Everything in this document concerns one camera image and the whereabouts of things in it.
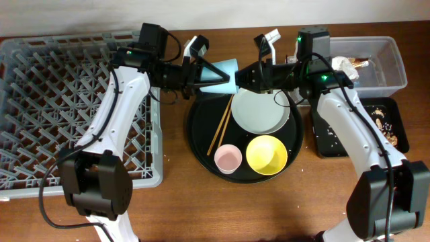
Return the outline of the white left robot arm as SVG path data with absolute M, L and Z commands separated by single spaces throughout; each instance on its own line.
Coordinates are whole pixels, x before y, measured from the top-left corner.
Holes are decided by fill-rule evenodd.
M 156 24 L 142 25 L 139 38 L 119 47 L 109 63 L 107 91 L 89 128 L 71 149 L 62 149 L 53 168 L 69 206 L 95 227 L 102 241 L 136 241 L 127 213 L 133 183 L 123 152 L 135 113 L 152 88 L 179 91 L 189 98 L 197 91 L 236 93 L 234 59 L 210 63 L 208 39 L 194 36 L 179 47 L 177 58 L 165 58 L 171 33 Z

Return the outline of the yellow bowl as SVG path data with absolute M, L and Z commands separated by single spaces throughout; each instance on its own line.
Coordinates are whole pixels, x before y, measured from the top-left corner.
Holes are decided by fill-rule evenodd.
M 283 142 L 271 135 L 255 137 L 246 148 L 250 168 L 261 175 L 275 175 L 286 167 L 288 151 Z

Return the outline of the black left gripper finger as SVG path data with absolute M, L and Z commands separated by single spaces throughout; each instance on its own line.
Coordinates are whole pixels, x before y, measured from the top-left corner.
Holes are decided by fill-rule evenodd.
M 203 80 L 203 70 L 207 69 L 210 73 L 216 75 L 215 79 Z M 209 63 L 203 57 L 198 56 L 196 58 L 196 77 L 194 78 L 195 84 L 225 84 L 230 81 L 230 76 L 219 68 L 215 67 L 212 63 Z
M 192 96 L 197 95 L 200 92 L 200 88 L 194 86 L 185 86 L 183 88 L 183 99 L 189 100 Z

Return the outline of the rice and peanut shell scraps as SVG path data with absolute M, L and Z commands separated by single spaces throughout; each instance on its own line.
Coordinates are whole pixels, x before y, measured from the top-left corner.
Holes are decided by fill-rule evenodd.
M 376 106 L 371 107 L 371 117 L 376 123 L 378 129 L 382 132 L 388 142 L 393 146 L 398 146 L 398 137 L 395 135 L 392 123 L 386 113 L 385 109 Z

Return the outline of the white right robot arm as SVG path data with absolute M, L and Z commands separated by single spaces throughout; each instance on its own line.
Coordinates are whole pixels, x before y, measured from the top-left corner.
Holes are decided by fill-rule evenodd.
M 353 82 L 332 67 L 330 34 L 323 26 L 302 28 L 296 62 L 262 60 L 236 72 L 236 84 L 255 93 L 297 89 L 333 129 L 358 176 L 346 217 L 320 232 L 317 241 L 390 241 L 425 220 L 429 169 L 410 162 L 382 134 L 362 105 Z

